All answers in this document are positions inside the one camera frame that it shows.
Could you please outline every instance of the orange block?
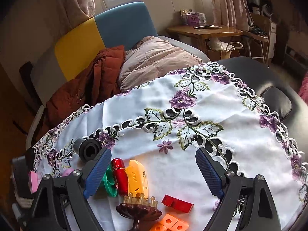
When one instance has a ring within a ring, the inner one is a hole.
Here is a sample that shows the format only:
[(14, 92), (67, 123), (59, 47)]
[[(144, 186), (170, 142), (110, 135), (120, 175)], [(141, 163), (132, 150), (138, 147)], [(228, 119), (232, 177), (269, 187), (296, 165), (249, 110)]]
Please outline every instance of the orange block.
[(159, 223), (165, 226), (166, 228), (171, 229), (173, 225), (176, 224), (177, 221), (178, 218), (170, 214), (166, 214), (165, 217)]
[(166, 231), (167, 228), (160, 224), (159, 222), (155, 223), (153, 227), (151, 227), (150, 231)]
[(186, 221), (178, 220), (177, 223), (170, 228), (171, 231), (186, 231), (189, 225)]

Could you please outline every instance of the small wooden desk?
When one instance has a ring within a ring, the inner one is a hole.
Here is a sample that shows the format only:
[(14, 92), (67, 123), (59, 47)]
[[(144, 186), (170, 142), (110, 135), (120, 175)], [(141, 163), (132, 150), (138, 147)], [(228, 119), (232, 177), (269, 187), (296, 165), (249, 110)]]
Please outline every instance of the small wooden desk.
[(172, 38), (179, 40), (178, 35), (183, 35), (197, 40), (198, 49), (206, 53), (206, 40), (213, 37), (231, 37), (241, 36), (243, 32), (227, 26), (221, 26), (221, 29), (195, 29), (192, 26), (181, 25), (175, 27), (169, 27), (166, 29), (167, 33)]

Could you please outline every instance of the tablecloth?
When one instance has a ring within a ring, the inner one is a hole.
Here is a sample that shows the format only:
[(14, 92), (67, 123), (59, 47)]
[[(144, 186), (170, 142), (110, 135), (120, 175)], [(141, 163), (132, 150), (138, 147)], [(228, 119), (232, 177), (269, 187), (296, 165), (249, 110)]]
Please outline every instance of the tablecloth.
[[(112, 158), (123, 159), (126, 166), (130, 159), (141, 162), (149, 195), (156, 197), (163, 216), (175, 214), (189, 223), (190, 230), (203, 230), (218, 204), (195, 162), (199, 147), (239, 176), (262, 174), (284, 230), (307, 199), (304, 154), (298, 152), (278, 113), (215, 62), (171, 71), (95, 107), (84, 105), (34, 146), (33, 170), (39, 179), (84, 166), (72, 149), (79, 137), (97, 138), (111, 149)], [(164, 206), (160, 202), (165, 194), (193, 203), (192, 211), (185, 214)], [(131, 227), (132, 220), (115, 210), (121, 197), (107, 197), (99, 189), (88, 202), (104, 230)], [(235, 229), (242, 205), (240, 198), (228, 230)], [(66, 213), (72, 230), (78, 230), (70, 207)], [(152, 224), (142, 223), (142, 230)]]

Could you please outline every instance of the red lipstick tube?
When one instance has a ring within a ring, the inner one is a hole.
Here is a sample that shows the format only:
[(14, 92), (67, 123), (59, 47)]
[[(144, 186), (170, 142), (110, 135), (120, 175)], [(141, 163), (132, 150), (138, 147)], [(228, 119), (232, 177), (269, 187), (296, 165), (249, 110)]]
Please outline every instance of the red lipstick tube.
[(123, 160), (120, 158), (113, 159), (111, 161), (111, 169), (118, 194), (121, 196), (128, 195), (128, 177), (124, 171), (125, 166)]

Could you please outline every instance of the screw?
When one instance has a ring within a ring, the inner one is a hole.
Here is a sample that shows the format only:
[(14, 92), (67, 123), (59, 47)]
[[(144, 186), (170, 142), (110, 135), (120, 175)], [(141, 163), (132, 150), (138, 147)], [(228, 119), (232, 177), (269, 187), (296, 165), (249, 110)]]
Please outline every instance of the screw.
[(264, 176), (262, 176), (262, 175), (257, 175), (257, 179), (258, 179), (258, 180), (264, 180)]
[(235, 173), (234, 173), (234, 171), (232, 171), (232, 170), (228, 170), (228, 171), (227, 171), (227, 175), (228, 175), (228, 176), (235, 176)]
[(44, 176), (43, 176), (43, 180), (48, 180), (50, 178), (50, 174), (45, 174)]
[(73, 174), (73, 176), (79, 176), (81, 174), (81, 171), (76, 169), (76, 170), (73, 171), (72, 174)]

